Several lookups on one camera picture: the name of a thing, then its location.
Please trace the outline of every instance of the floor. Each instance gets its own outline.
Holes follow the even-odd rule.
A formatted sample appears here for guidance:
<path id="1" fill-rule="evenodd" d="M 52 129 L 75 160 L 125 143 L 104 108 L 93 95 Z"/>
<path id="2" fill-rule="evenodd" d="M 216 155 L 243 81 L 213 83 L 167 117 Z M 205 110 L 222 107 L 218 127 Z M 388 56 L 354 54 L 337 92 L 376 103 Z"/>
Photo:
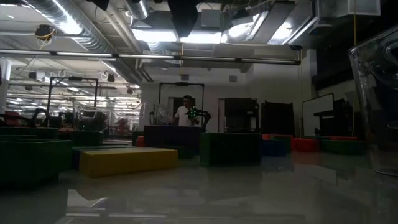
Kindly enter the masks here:
<path id="1" fill-rule="evenodd" d="M 261 166 L 198 166 L 0 192 L 0 223 L 398 223 L 398 179 L 366 156 L 293 153 Z"/>

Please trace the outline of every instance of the transparent plastic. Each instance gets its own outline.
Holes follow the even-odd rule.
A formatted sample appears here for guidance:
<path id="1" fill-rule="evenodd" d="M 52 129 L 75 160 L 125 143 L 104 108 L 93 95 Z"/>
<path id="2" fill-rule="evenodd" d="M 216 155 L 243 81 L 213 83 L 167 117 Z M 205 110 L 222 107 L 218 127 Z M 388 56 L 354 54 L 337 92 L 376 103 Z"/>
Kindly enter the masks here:
<path id="1" fill-rule="evenodd" d="M 349 51 L 376 172 L 398 176 L 398 27 Z"/>

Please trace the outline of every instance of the white t-shirt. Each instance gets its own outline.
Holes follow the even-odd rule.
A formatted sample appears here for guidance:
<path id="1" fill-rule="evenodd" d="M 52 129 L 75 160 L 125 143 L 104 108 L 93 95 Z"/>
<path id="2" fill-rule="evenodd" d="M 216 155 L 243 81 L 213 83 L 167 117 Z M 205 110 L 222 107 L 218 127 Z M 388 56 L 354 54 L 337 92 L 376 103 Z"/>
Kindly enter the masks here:
<path id="1" fill-rule="evenodd" d="M 180 106 L 175 114 L 175 117 L 178 118 L 178 125 L 181 127 L 190 127 L 195 125 L 189 120 L 188 115 L 186 114 L 187 112 L 188 108 Z"/>

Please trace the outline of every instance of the pillar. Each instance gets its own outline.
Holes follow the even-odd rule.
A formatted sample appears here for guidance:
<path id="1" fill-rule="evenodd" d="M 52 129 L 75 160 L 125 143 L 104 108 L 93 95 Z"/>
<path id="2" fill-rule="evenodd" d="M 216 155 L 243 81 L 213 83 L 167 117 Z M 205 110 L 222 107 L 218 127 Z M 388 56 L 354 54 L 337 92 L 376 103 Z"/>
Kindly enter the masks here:
<path id="1" fill-rule="evenodd" d="M 12 62 L 8 59 L 0 59 L 1 84 L 0 84 L 0 114 L 4 114 L 7 107 L 8 83 L 10 81 Z"/>

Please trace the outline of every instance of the person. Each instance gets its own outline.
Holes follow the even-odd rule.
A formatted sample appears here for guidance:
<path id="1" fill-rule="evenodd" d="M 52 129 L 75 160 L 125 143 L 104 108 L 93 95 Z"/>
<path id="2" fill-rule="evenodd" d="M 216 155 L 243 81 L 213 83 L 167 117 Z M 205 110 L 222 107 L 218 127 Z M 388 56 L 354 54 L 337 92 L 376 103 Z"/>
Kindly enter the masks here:
<path id="1" fill-rule="evenodd" d="M 194 126 L 195 124 L 199 124 L 199 120 L 196 118 L 188 118 L 186 114 L 189 111 L 189 108 L 193 106 L 193 98 L 189 95 L 183 97 L 184 105 L 180 106 L 174 116 L 174 121 L 178 119 L 178 125 L 181 127 L 190 127 Z"/>

